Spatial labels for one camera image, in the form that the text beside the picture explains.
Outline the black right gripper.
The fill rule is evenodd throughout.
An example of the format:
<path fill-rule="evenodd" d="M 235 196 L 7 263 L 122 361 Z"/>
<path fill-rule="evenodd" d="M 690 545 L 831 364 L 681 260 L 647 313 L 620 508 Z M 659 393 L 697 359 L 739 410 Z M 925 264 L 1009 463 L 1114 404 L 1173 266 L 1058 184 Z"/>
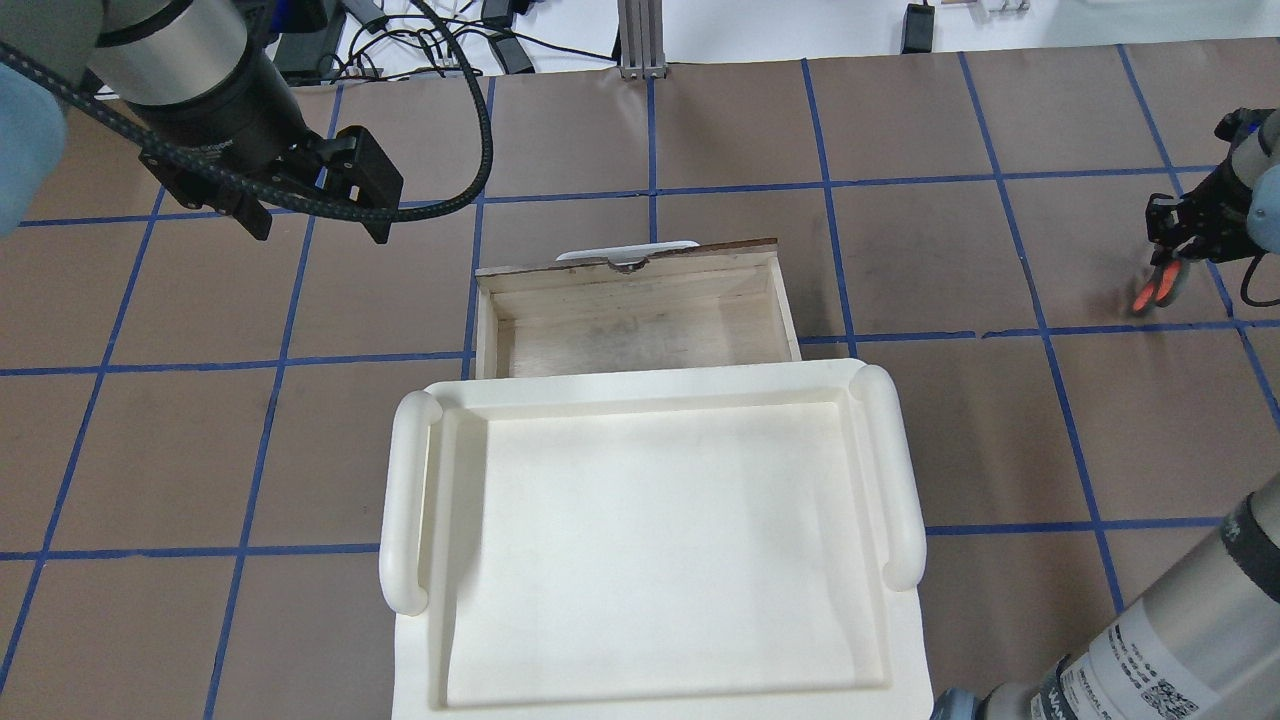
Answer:
<path fill-rule="evenodd" d="M 1190 192 L 1175 199 L 1153 193 L 1146 204 L 1146 232 L 1155 246 L 1149 264 L 1172 259 L 1233 263 L 1251 256 L 1245 219 L 1251 187 L 1228 165 L 1213 169 Z"/>

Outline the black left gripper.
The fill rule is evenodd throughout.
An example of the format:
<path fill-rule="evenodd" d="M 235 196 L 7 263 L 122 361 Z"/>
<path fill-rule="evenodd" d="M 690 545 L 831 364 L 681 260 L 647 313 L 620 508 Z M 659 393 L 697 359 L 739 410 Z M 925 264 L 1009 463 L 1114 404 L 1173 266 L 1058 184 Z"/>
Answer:
<path fill-rule="evenodd" d="M 260 197 L 202 178 L 150 152 L 141 152 L 140 161 L 179 205 L 211 209 L 236 219 L 256 240 L 268 240 L 273 215 Z M 334 138 L 320 138 L 311 132 L 265 168 L 246 176 L 302 199 L 362 209 L 398 208 L 404 184 L 372 132 L 362 126 L 340 129 Z"/>

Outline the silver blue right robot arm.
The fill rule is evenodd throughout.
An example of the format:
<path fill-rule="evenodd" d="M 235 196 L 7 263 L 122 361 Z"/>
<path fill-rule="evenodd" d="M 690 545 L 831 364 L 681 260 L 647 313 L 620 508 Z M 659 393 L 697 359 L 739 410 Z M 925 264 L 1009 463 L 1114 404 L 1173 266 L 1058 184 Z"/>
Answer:
<path fill-rule="evenodd" d="M 1277 529 L 1271 479 L 1038 685 L 951 688 L 933 717 L 1277 717 Z"/>

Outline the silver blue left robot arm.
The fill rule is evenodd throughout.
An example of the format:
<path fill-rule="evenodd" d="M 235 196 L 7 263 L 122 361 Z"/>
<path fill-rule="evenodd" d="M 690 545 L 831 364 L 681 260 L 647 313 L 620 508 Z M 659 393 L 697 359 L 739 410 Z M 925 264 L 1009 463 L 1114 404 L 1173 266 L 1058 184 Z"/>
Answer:
<path fill-rule="evenodd" d="M 73 88 L 96 76 L 169 143 L 302 199 L 397 208 L 403 177 L 372 133 L 312 131 L 266 42 L 237 1 L 3 1 L 3 44 Z M 3 234 L 60 161 L 68 109 L 3 60 Z M 155 152 L 140 161 L 184 208 L 269 237 L 262 200 Z"/>

